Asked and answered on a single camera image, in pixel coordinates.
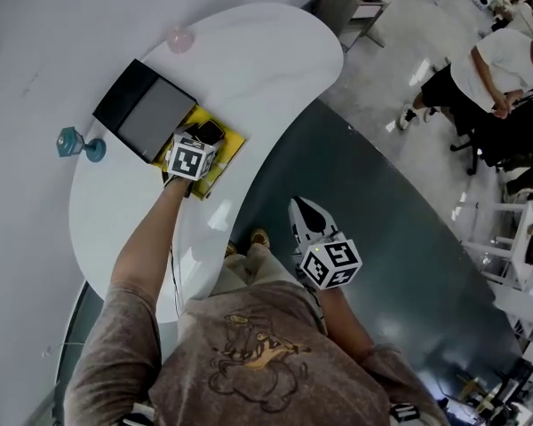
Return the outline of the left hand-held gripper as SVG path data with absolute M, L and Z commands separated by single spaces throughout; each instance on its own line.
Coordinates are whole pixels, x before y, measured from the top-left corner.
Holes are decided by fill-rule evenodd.
M 163 187 L 177 178 L 184 178 L 191 183 L 204 178 L 217 153 L 218 128 L 205 129 L 204 124 L 179 127 L 165 152 Z

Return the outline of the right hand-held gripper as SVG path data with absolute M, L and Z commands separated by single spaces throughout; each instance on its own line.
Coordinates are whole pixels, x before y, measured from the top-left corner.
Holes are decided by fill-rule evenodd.
M 345 286 L 362 267 L 354 241 L 318 204 L 295 196 L 289 205 L 290 227 L 297 242 L 292 257 L 299 280 L 326 290 Z

